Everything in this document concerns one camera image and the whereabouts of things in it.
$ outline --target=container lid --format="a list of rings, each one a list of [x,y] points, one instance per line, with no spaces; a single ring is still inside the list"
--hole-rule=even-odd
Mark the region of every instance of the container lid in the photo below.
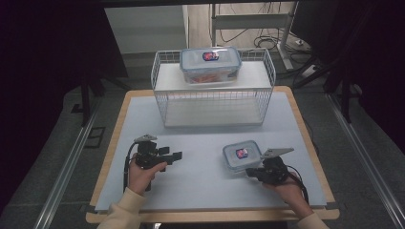
[[[235,173],[257,167],[262,161],[262,153],[253,140],[227,145],[223,148],[223,153],[226,165]]]
[[[181,51],[180,66],[183,71],[240,68],[238,51],[233,47],[186,49]]]

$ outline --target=floor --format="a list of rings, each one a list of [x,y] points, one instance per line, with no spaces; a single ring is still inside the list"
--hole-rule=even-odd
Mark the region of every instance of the floor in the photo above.
[[[255,5],[222,5],[221,11],[233,13],[242,9],[254,12],[263,10],[263,4]],[[270,10],[278,11],[278,4],[273,4]],[[281,6],[280,11],[288,10]],[[190,6],[190,47],[210,46],[208,30],[201,21],[208,20],[208,6]],[[218,34],[219,45],[233,45],[237,48],[254,48],[254,39],[258,34],[272,34],[277,37],[277,30],[249,30],[232,41],[224,42]],[[223,31],[224,40],[232,39],[237,31]],[[292,61],[299,68],[309,57],[306,53],[308,46],[298,46],[298,38],[290,36],[288,43],[294,55]],[[277,72],[276,85],[292,86],[296,72],[286,72],[276,49],[271,42],[263,43],[270,48],[270,55]],[[153,54],[123,55],[129,78],[120,80],[134,90],[150,89],[150,69]],[[351,99],[351,119],[349,125],[354,129],[355,136],[361,140],[361,149],[352,143],[352,137],[345,131],[346,127],[339,118],[339,113],[333,107],[333,100],[339,99],[339,90],[329,97],[324,94],[322,85],[325,77],[321,77],[301,89],[294,90],[294,96],[305,119],[313,144],[330,187],[340,209],[337,220],[326,220],[330,228],[400,228],[394,224],[387,210],[384,197],[379,193],[378,184],[373,182],[364,158],[358,151],[365,151],[370,157],[374,168],[381,175],[399,205],[405,204],[405,156],[373,122],[359,106],[356,98]],[[60,194],[60,203],[54,209],[54,215],[48,223],[36,228],[96,228],[95,224],[85,220],[88,204],[96,185],[97,177],[103,158],[113,133],[117,115],[125,96],[125,91],[117,85],[102,81],[106,94],[99,99],[100,104],[95,116],[93,128],[97,135],[103,130],[102,138],[88,138],[80,151],[70,179],[66,182],[65,191]],[[75,104],[81,103],[80,90],[74,89],[65,95],[64,109],[53,133],[42,150],[41,155],[32,166],[25,180],[14,194],[10,204],[0,218],[0,228],[33,228],[38,221],[41,210],[46,205],[53,185],[65,160],[76,144],[77,137],[83,131],[80,127],[81,114],[72,113]],[[295,228],[295,222],[290,222],[288,228]]]

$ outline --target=person's arm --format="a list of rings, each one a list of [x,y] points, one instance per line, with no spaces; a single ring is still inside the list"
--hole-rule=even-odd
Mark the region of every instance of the person's arm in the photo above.
[[[301,188],[292,179],[288,178],[286,182],[280,185],[263,184],[267,189],[276,192],[280,198],[288,204],[291,210],[297,215],[300,221],[298,227],[301,229],[327,229],[329,228],[304,200]]]
[[[143,193],[149,182],[155,178],[155,173],[163,170],[166,165],[167,163],[163,162],[151,169],[142,170],[135,160],[131,160],[128,187],[125,188],[121,200],[111,204],[107,217],[97,229],[139,228],[139,209],[145,201]]]

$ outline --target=black cable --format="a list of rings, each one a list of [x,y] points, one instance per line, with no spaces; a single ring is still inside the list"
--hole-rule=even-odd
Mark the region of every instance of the black cable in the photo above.
[[[298,186],[300,186],[301,191],[303,192],[305,201],[307,202],[307,204],[309,204],[309,196],[308,196],[307,187],[304,185],[304,182],[303,182],[303,179],[302,179],[300,173],[298,172],[298,170],[296,170],[292,166],[287,165],[287,167],[289,167],[290,169],[293,169],[295,171],[295,173],[297,173],[298,177],[296,177],[292,173],[288,173],[288,176],[291,177],[295,182],[297,182]]]
[[[221,14],[221,4],[219,4],[219,6],[218,6],[218,14]],[[225,40],[225,39],[224,39],[224,37],[223,37],[223,30],[220,30],[221,39],[222,39],[225,43],[228,43],[228,42],[230,42],[230,41],[233,41],[233,40],[236,39],[238,36],[242,35],[245,31],[248,31],[248,30],[249,30],[249,29],[245,29],[245,30],[241,31],[239,34],[237,34],[236,36],[232,37],[232,38],[229,39],[229,40]]]
[[[233,13],[235,13],[235,14],[236,14],[236,11],[235,11],[235,10],[233,10],[233,5],[232,5],[232,4],[230,4],[230,9],[233,11]]]
[[[306,126],[309,128],[309,131],[310,131],[309,137],[310,137],[310,141],[312,142],[313,148],[315,148],[315,153],[316,153],[317,156],[319,156],[319,148],[318,148],[318,146],[315,144],[315,142],[313,141],[313,130],[312,130],[312,127],[310,127],[309,123],[307,122],[306,119],[304,119],[304,117],[303,117],[303,120],[304,120],[304,123],[306,124]]]
[[[281,2],[279,2],[279,10],[277,13],[280,13]],[[277,41],[280,41],[280,28],[277,28]]]
[[[268,4],[267,14],[270,13],[272,4],[273,4],[272,2],[270,2],[270,3]],[[263,8],[263,13],[265,13],[266,3],[264,4],[264,6],[263,6],[262,8]],[[258,32],[257,32],[258,34],[256,35],[256,37],[262,36],[263,30],[264,30],[264,29],[258,30]]]
[[[281,29],[276,29],[276,30],[277,30],[277,37],[273,37],[273,36],[271,36],[271,35],[261,35],[261,36],[256,37],[255,40],[256,40],[256,39],[259,39],[260,37],[271,37],[271,38],[274,40],[275,43],[278,43],[278,42],[281,41],[281,39],[280,39],[280,31],[283,31],[283,30],[281,30]],[[291,47],[289,44],[286,44],[286,45],[285,45],[285,49],[286,49],[286,52],[287,52],[287,53],[290,53],[290,52],[291,52],[291,53],[307,53],[307,54],[312,54],[312,50],[311,50],[310,48],[309,48],[309,50],[307,50],[307,51],[304,51],[304,50],[297,50],[297,49]]]
[[[266,9],[266,3],[264,3],[264,4],[259,8],[258,13],[259,13],[261,10],[265,11],[265,9]]]
[[[303,65],[302,68],[307,67],[307,66],[310,64],[310,61],[311,61],[311,58]],[[294,78],[292,79],[291,90],[292,90],[292,93],[293,93],[293,94],[295,93],[295,91],[294,91],[294,90],[295,90],[295,81],[297,80],[298,75],[300,75],[300,72],[297,73],[297,74],[294,76]]]
[[[124,191],[125,191],[125,188],[128,185],[129,163],[131,161],[131,158],[130,158],[131,152],[132,152],[132,149],[134,148],[134,146],[136,144],[137,144],[137,142],[132,143],[131,147],[129,148],[127,157],[125,158],[125,164],[124,164]]]
[[[208,4],[208,34],[209,34],[209,40],[212,41],[212,34],[211,34],[211,4]]]
[[[254,46],[255,46],[256,48],[262,48],[261,45],[262,45],[262,43],[264,43],[264,42],[273,43],[273,46],[272,46],[272,47],[267,48],[268,50],[272,50],[272,49],[274,49],[275,47],[277,47],[276,42],[272,39],[271,36],[260,36],[260,37],[256,37],[256,38],[253,40],[253,44],[254,44]]]

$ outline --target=wire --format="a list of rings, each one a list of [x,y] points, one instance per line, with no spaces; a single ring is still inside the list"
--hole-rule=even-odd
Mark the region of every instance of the wire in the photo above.
[[[209,34],[209,40],[212,41],[212,34],[211,34],[211,4],[208,4],[208,34]]]
[[[235,10],[233,10],[232,4],[230,4],[230,8],[232,9],[232,11],[236,14]],[[219,4],[218,6],[218,14],[221,14],[221,4]],[[228,43],[230,41],[233,41],[234,39],[236,39],[238,36],[242,35],[245,31],[248,31],[249,29],[245,29],[243,31],[241,31],[240,33],[238,33],[236,36],[230,38],[229,40],[225,40],[224,36],[223,36],[223,30],[220,30],[220,35],[221,35],[221,39],[225,42]]]
[[[295,171],[295,173],[297,173],[298,178],[301,180],[301,182],[303,181],[303,179],[302,179],[302,177],[301,177],[301,175],[300,175],[300,172],[298,172],[297,169],[295,169],[294,167],[289,166],[289,165],[286,165],[286,166],[289,167],[290,169],[293,169],[293,170]]]
[[[236,11],[235,11],[235,10],[233,10],[233,4],[230,4],[230,9],[233,11],[233,13],[235,13],[235,14],[236,14]]]
[[[277,13],[280,13],[281,2],[279,2],[279,9]],[[277,28],[277,40],[280,41],[280,28]]]
[[[271,7],[272,7],[272,2],[270,2],[269,3],[269,5],[268,5],[268,9],[267,9],[267,14],[269,14],[270,13],[270,10],[271,10]],[[262,7],[263,8],[263,13],[265,13],[265,9],[266,9],[266,3],[264,4],[264,6]],[[263,34],[263,30],[264,29],[260,29],[260,30],[257,30],[257,35],[256,35],[256,37],[258,37],[258,36],[262,36],[262,34]]]
[[[275,43],[275,45],[277,45],[278,42],[281,41],[280,38],[274,37],[274,36],[272,36],[272,35],[270,35],[270,34],[269,34],[269,35],[257,36],[257,37],[253,40],[253,43],[254,43],[254,45],[255,45],[256,48],[262,48],[262,47],[260,47],[259,42],[257,42],[257,40],[261,40],[261,39],[265,39],[266,41],[267,41],[268,39],[271,39],[272,42]],[[301,54],[312,54],[312,51],[311,51],[310,48],[309,48],[308,50],[306,50],[306,51],[304,51],[304,50],[297,50],[297,49],[291,47],[289,44],[286,44],[286,45],[285,45],[285,49],[286,49],[286,53],[288,53],[288,54],[291,54],[291,53],[294,53],[294,54],[298,54],[298,53],[301,53]]]
[[[259,8],[259,11],[258,11],[258,12],[260,12],[261,10],[265,11],[265,9],[266,9],[266,3],[264,3],[264,4]]]
[[[277,42],[274,40],[274,38],[272,36],[267,36],[267,35],[259,36],[259,37],[256,37],[253,40],[253,44],[254,44],[254,46],[256,48],[262,48],[261,44],[263,42],[271,42],[271,43],[273,43],[273,46],[268,48],[268,50],[272,50],[277,46]]]
[[[304,119],[304,123],[306,124],[306,126],[309,128],[309,137],[310,137],[310,141],[312,142],[313,148],[315,148],[315,153],[319,156],[319,148],[318,146],[315,144],[315,142],[313,141],[313,130],[312,127],[309,125],[309,123],[307,122],[306,119]]]
[[[282,34],[284,33],[284,31],[283,31],[282,29],[276,29],[276,30],[277,30],[277,37],[273,37],[273,36],[271,35],[271,33],[268,34],[268,35],[262,35],[262,33],[261,33],[260,36],[257,36],[255,39],[258,39],[259,37],[265,37],[265,36],[266,36],[266,37],[272,37],[272,39],[274,40],[274,42],[278,43],[278,42],[281,41],[280,35],[282,35]],[[289,44],[286,44],[286,45],[285,45],[285,49],[286,49],[286,52],[288,52],[288,53],[293,53],[293,52],[297,52],[297,53],[312,53],[312,50],[311,50],[310,47],[309,47],[307,50],[297,50],[297,49],[291,47]]]
[[[131,145],[131,147],[129,147],[129,150],[128,150],[128,154],[127,154],[127,157],[125,158],[125,164],[124,164],[124,191],[125,191],[125,188],[128,186],[128,173],[129,173],[129,162],[131,161],[131,158],[130,158],[130,156],[131,156],[131,152],[132,152],[132,148],[134,148],[134,146],[136,145],[136,144],[138,144],[137,142],[134,142],[134,143],[132,143],[132,145]]]

